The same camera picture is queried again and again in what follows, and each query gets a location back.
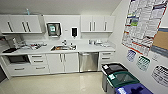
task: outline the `cabinet handle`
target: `cabinet handle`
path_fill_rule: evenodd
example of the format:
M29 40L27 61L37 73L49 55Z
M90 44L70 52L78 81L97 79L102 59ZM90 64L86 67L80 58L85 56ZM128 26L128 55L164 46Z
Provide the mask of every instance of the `cabinet handle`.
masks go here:
M34 62L43 62L43 61L34 61Z
M62 57L61 57L61 54L60 54L60 60L61 60L61 62L62 62Z
M110 58L102 58L102 59L110 59Z
M111 54L111 53L103 53L103 55L109 55L109 54Z
M12 30L11 25L10 25L9 22L8 22L8 26L9 26L10 31L13 32L13 30Z
M25 32L26 32L26 28L25 28L25 26L24 26L24 22L22 22L22 25L23 25L23 28L24 28L24 30L25 30Z
M64 61L66 62L66 59L65 59L65 54L64 54Z
M41 55L39 55L39 56L32 56L32 57L42 57Z
M15 70L24 70L24 68L20 68L20 69L15 69Z
M40 67L40 68L36 68L36 69L45 69L45 67Z
M95 24L96 24L96 23L94 22L94 31L95 31Z
M106 26L107 26L107 22L105 22L105 28L104 28L104 31L106 31L106 28L107 28Z
M31 32L31 31L30 31L30 27L29 27L29 23L28 23L28 22L26 22L26 24L27 24L27 27L28 27L28 29L29 29L29 32Z
M90 22L90 31L91 31L91 22Z

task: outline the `sign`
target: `sign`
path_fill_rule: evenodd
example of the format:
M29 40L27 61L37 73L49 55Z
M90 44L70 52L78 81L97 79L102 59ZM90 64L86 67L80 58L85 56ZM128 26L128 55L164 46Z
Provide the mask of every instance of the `sign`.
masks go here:
M152 77L161 85L168 87L168 69L163 66L156 66Z
M127 55L127 59L128 59L130 62L133 62L133 61L134 61L134 58L135 58L135 55L136 55L136 52L135 52L135 51L129 50L129 51L128 51L128 55Z
M137 62L137 66L139 67L139 69L146 71L148 69L150 60L144 56L140 56L139 60Z

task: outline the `poster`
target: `poster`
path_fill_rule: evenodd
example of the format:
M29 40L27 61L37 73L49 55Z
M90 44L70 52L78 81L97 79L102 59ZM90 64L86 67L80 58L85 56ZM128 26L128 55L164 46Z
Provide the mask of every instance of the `poster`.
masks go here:
M148 69L150 60L144 56L140 56L137 62L139 69L146 71Z
M122 44L147 56L166 7L167 0L131 0Z
M133 61L134 61L134 58L135 58L135 55L136 55L136 52L134 52L133 50L129 50L129 51L128 51L128 54L127 54L127 59L128 59L130 62L133 62Z
M156 66L152 77L161 85L168 87L168 69L163 66Z

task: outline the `gray trash can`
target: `gray trash can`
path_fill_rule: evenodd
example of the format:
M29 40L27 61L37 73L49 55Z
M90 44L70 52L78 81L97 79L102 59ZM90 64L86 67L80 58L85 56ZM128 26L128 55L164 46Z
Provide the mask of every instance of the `gray trash can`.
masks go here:
M103 73L102 88L104 92L107 92L107 76L118 71L128 71L128 70L120 63L111 63L102 65L102 73Z

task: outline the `paper towel dispenser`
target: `paper towel dispenser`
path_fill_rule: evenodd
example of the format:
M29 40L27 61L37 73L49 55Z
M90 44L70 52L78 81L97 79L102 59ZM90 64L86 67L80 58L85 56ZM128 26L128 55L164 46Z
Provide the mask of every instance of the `paper towel dispenser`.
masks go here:
M47 23L48 35L57 36L61 35L61 25L60 23Z

